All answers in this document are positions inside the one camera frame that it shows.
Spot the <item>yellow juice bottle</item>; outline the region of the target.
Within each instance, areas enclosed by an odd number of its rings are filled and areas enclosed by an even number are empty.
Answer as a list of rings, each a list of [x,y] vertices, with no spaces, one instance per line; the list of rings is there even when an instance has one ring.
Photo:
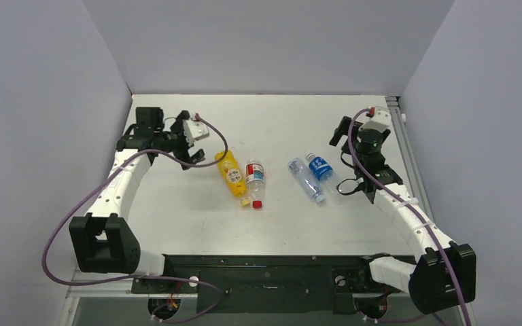
[[[230,193],[235,198],[244,197],[247,192],[245,181],[239,164],[231,150],[228,150],[226,153],[217,153],[215,160],[217,160],[217,168],[223,180],[226,182]]]

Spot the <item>clear bottle red label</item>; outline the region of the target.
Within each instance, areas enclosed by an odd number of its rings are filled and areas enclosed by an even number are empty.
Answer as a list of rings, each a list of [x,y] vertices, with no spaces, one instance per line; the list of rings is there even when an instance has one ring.
[[[251,159],[245,167],[247,193],[252,201],[262,202],[265,198],[264,167],[259,159]]]

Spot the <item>red bottle cap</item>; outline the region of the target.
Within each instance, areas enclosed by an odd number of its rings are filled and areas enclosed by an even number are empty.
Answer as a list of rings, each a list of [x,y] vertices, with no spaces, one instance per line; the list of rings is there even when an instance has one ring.
[[[262,209],[263,207],[263,202],[261,200],[254,200],[252,203],[251,203],[251,206],[253,207],[253,209]]]

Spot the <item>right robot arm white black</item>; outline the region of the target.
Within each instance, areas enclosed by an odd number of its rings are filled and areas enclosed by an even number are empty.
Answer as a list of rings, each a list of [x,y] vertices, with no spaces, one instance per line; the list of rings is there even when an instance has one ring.
[[[389,253],[367,255],[361,259],[364,266],[356,272],[358,285],[365,290],[386,285],[405,292],[424,314],[473,302],[476,253],[470,245],[458,244],[447,236],[419,207],[381,153],[389,128],[383,125],[376,130],[372,122],[343,117],[330,145],[336,146],[342,137],[347,137],[341,153],[351,156],[349,167],[358,182],[355,190],[385,214],[415,260],[402,261]]]

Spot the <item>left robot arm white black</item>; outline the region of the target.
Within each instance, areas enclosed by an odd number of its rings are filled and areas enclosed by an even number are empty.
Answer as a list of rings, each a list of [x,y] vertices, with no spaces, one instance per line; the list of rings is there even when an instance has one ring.
[[[175,273],[164,266],[165,257],[139,244],[128,225],[129,212],[142,178],[160,151],[179,160],[188,170],[205,159],[202,149],[191,154],[195,142],[209,136],[206,124],[183,110],[165,127],[160,107],[137,107],[135,120],[116,145],[108,184],[83,216],[73,217],[69,233],[82,272],[149,276],[159,292],[175,285]]]

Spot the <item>clear bottle blue label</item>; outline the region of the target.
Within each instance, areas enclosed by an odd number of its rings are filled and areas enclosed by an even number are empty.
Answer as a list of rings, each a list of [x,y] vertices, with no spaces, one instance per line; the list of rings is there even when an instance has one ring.
[[[313,152],[307,152],[306,159],[310,171],[319,181],[320,185],[327,193],[327,196],[331,199],[331,201],[333,201],[333,203],[341,204],[343,201],[343,196],[340,194],[338,186],[342,180],[336,171],[325,159],[323,159],[321,156],[315,155]]]

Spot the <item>clear crumpled water bottle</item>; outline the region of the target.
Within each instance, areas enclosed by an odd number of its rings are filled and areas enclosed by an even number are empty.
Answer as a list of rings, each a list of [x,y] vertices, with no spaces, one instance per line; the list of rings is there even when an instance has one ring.
[[[300,158],[291,160],[288,163],[288,169],[310,200],[317,204],[324,203],[326,197],[323,189],[309,167]]]

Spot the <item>aluminium frame rail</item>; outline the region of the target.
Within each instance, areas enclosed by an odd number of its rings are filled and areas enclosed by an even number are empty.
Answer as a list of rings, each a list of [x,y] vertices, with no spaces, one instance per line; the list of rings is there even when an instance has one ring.
[[[400,148],[400,153],[404,162],[404,169],[406,172],[406,180],[410,193],[419,201],[419,206],[427,214],[427,216],[434,221],[434,216],[430,208],[427,192],[421,178],[421,173],[413,153],[413,147],[406,132],[406,116],[400,108],[398,96],[386,96],[385,102],[387,108],[391,113],[391,120],[393,124],[393,134],[396,136],[397,144]]]

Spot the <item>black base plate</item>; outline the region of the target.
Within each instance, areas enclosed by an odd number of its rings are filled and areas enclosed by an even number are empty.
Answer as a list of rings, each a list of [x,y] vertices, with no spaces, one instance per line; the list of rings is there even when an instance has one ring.
[[[359,255],[167,255],[164,274],[134,280],[132,293],[151,295],[152,306],[215,304],[214,313],[342,313],[399,292],[374,282]]]

